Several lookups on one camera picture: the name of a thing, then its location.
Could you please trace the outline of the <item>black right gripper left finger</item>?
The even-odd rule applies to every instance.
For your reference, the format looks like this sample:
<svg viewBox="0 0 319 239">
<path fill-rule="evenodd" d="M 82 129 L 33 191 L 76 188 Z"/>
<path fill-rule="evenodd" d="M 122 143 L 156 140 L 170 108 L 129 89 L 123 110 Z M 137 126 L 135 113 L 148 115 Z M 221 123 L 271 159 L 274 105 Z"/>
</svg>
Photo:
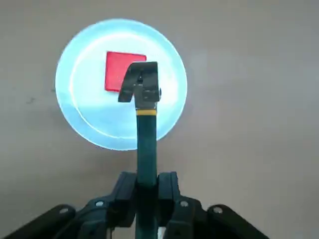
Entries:
<svg viewBox="0 0 319 239">
<path fill-rule="evenodd" d="M 135 217 L 136 174 L 122 172 L 111 194 L 90 200 L 82 209 L 60 204 L 6 236 L 8 239 L 110 239 Z"/>
</svg>

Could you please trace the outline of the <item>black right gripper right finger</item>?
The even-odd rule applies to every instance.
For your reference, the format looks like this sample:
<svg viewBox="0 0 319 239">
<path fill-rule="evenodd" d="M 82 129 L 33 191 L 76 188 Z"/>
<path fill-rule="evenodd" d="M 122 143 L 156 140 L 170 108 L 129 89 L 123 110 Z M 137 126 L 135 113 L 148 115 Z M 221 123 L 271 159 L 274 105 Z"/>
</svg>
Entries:
<svg viewBox="0 0 319 239">
<path fill-rule="evenodd" d="M 165 239 L 267 239 L 247 220 L 223 204 L 202 208 L 181 195 L 176 172 L 158 176 L 159 226 Z"/>
</svg>

